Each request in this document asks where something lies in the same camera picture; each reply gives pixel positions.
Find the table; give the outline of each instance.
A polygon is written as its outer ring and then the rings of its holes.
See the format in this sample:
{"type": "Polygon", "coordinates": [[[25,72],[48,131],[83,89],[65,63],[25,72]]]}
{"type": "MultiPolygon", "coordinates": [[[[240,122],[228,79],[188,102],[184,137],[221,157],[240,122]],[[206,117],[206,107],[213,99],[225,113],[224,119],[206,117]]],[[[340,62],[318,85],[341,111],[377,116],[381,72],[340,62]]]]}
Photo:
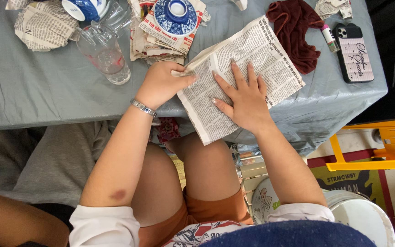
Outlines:
{"type": "MultiPolygon", "coordinates": [[[[263,15],[273,1],[250,0],[245,11],[228,0],[203,2],[207,4],[211,21],[199,27],[189,60],[263,15]]],[[[316,0],[307,2],[315,7],[316,0]]],[[[14,34],[19,11],[6,11],[5,4],[6,1],[0,1],[0,129],[116,119],[124,113],[149,67],[142,59],[130,62],[129,34],[120,37],[119,45],[132,76],[124,85],[113,85],[83,58],[73,41],[50,52],[27,49],[14,34]]],[[[299,154],[315,150],[387,93],[365,1],[352,1],[352,8],[352,23],[362,29],[375,79],[370,83],[345,83],[337,55],[329,51],[321,31],[309,29],[307,43],[322,52],[316,70],[302,76],[305,87],[270,110],[277,126],[299,154]]],[[[331,27],[338,22],[346,23],[338,15],[326,20],[331,27]]],[[[176,96],[159,108],[158,115],[187,116],[176,96]]],[[[256,145],[254,136],[242,129],[225,139],[256,145]]]]}

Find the bruise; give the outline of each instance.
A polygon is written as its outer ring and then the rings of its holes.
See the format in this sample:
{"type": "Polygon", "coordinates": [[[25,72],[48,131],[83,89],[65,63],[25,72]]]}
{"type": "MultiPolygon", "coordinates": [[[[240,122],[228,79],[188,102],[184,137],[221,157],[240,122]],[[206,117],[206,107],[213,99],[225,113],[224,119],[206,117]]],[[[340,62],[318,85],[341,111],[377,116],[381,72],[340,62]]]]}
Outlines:
{"type": "Polygon", "coordinates": [[[126,191],[123,189],[120,189],[120,190],[115,191],[112,195],[110,195],[109,198],[118,201],[118,200],[123,199],[125,195],[126,195],[126,191]]]}

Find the white sleeve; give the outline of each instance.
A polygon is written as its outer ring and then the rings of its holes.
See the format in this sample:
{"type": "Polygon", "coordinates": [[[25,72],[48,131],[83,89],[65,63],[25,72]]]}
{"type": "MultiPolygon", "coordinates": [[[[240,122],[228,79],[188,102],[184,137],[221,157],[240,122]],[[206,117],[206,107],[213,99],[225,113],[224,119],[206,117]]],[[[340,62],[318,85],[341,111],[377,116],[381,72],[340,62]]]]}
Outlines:
{"type": "Polygon", "coordinates": [[[268,215],[268,222],[288,220],[317,220],[334,222],[334,216],[328,207],[312,203],[284,204],[268,215]]]}
{"type": "Polygon", "coordinates": [[[140,223],[131,207],[85,207],[78,205],[69,222],[74,230],[69,245],[138,247],[140,223]]]}

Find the orange shorts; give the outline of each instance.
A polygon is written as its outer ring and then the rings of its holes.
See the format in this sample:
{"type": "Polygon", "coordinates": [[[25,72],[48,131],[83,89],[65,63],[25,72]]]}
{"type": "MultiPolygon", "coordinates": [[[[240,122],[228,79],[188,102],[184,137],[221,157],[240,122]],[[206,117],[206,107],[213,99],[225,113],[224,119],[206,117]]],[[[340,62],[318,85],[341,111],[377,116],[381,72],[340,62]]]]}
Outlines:
{"type": "Polygon", "coordinates": [[[233,196],[218,201],[201,201],[184,193],[184,202],[172,217],[156,225],[140,228],[140,246],[162,246],[188,225],[224,220],[253,224],[242,189],[233,196]]]}

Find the white t-shirt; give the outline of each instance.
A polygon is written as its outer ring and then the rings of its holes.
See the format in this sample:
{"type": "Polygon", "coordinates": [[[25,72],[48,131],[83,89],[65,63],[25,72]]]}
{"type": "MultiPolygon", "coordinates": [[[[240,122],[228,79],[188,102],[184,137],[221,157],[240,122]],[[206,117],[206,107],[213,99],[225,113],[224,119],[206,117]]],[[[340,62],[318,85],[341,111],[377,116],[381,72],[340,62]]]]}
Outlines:
{"type": "MultiPolygon", "coordinates": [[[[319,220],[334,222],[329,208],[309,203],[281,205],[267,217],[268,222],[287,220],[319,220]]],[[[69,235],[71,247],[139,246],[140,223],[130,207],[84,207],[78,205],[69,220],[74,230],[69,235]]],[[[164,246],[198,246],[212,238],[250,227],[239,222],[202,222],[188,225],[164,246]]]]}

